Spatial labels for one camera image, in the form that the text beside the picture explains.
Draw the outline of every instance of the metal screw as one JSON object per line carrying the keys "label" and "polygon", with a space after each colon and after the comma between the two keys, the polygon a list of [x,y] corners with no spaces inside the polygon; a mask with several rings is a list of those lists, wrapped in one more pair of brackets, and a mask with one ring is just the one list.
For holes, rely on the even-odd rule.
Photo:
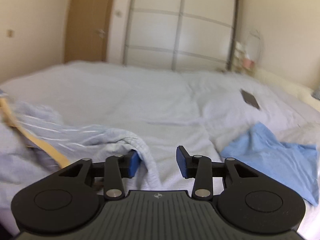
{"label": "metal screw", "polygon": [[209,197],[210,194],[211,194],[210,191],[207,190],[207,189],[204,189],[204,188],[197,189],[195,191],[195,195],[198,196],[198,197]]}
{"label": "metal screw", "polygon": [[115,189],[115,188],[109,189],[109,190],[106,192],[106,195],[107,195],[108,197],[120,197],[121,194],[122,194],[122,191],[119,190],[119,189]]}

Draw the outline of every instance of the black phone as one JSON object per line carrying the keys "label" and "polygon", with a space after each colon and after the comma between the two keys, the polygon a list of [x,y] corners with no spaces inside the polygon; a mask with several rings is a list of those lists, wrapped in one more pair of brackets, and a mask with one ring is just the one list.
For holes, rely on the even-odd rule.
{"label": "black phone", "polygon": [[256,98],[254,97],[254,95],[244,91],[241,89],[241,94],[243,97],[243,100],[250,106],[253,106],[255,108],[257,108],[258,110],[260,110],[260,106],[256,100]]}

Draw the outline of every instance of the bed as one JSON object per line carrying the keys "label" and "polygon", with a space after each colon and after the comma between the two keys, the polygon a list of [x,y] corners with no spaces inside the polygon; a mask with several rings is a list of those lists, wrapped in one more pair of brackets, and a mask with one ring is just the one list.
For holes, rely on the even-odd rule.
{"label": "bed", "polygon": [[[258,121],[279,139],[304,138],[308,141],[298,143],[320,146],[318,111],[236,73],[174,73],[73,62],[10,80],[0,88],[14,99],[51,106],[68,125],[101,124],[134,132],[149,146],[164,190],[190,192],[193,186],[176,164],[178,145],[191,155],[220,162],[219,152]],[[252,93],[262,111],[244,103],[240,89]],[[213,185],[215,194],[223,190],[221,179],[213,179]],[[320,206],[306,207],[298,232],[307,240],[319,240]],[[0,210],[0,222],[17,233],[10,210]]]}

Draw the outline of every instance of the brown door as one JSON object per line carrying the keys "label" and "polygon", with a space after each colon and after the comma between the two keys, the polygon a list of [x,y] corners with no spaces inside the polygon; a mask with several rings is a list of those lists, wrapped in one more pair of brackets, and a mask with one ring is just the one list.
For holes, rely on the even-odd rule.
{"label": "brown door", "polygon": [[65,62],[105,61],[113,0],[71,0]]}

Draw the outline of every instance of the yellow trim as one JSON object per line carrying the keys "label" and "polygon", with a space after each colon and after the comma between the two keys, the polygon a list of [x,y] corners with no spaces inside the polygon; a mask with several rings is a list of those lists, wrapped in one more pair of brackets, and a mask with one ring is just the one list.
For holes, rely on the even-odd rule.
{"label": "yellow trim", "polygon": [[44,150],[51,158],[53,158],[61,168],[70,165],[69,160],[63,154],[58,152],[52,145],[34,137],[33,135],[25,131],[25,129],[21,125],[19,125],[9,107],[6,98],[0,98],[0,106],[4,114],[5,121],[9,126],[17,128],[19,132],[21,132],[27,139],[29,139],[40,149]]}

